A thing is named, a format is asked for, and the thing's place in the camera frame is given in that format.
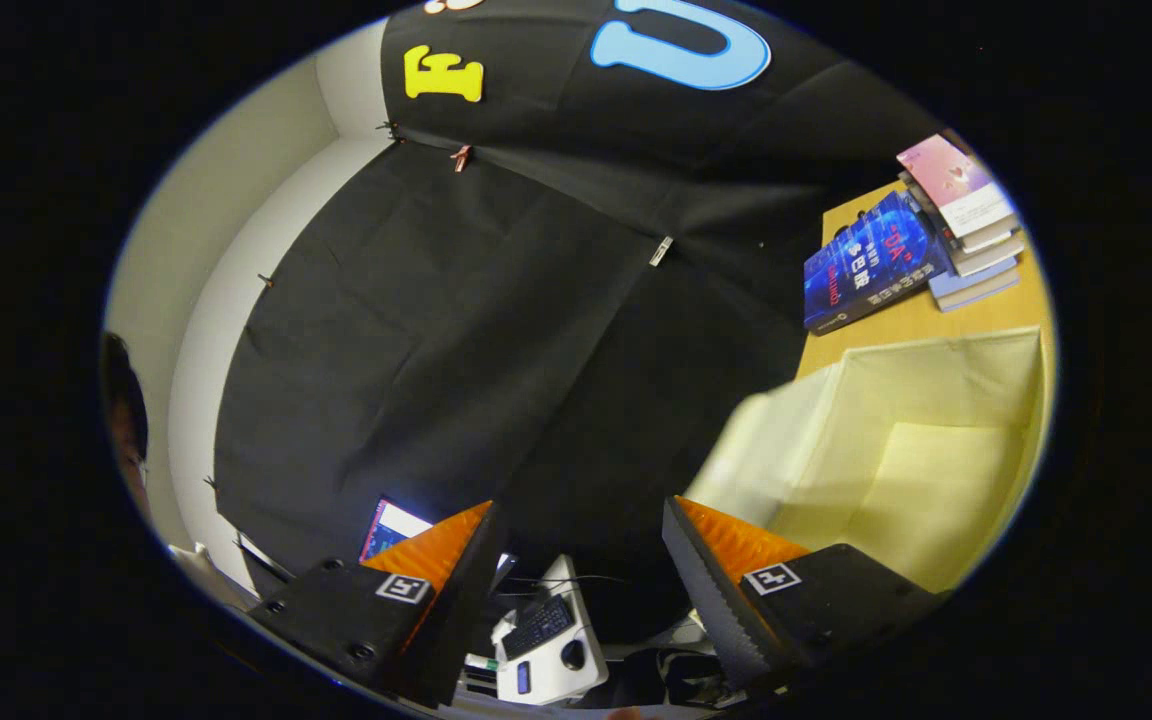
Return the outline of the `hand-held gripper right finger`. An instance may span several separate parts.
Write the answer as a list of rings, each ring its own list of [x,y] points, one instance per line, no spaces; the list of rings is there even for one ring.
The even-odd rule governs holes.
[[[945,601],[851,544],[810,551],[685,497],[664,502],[662,538],[740,691],[844,666]]]

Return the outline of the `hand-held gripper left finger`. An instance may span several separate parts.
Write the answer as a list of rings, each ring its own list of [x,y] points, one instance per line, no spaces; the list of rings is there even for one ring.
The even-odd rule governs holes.
[[[369,691],[450,705],[505,541],[488,500],[366,561],[324,559],[248,615]]]

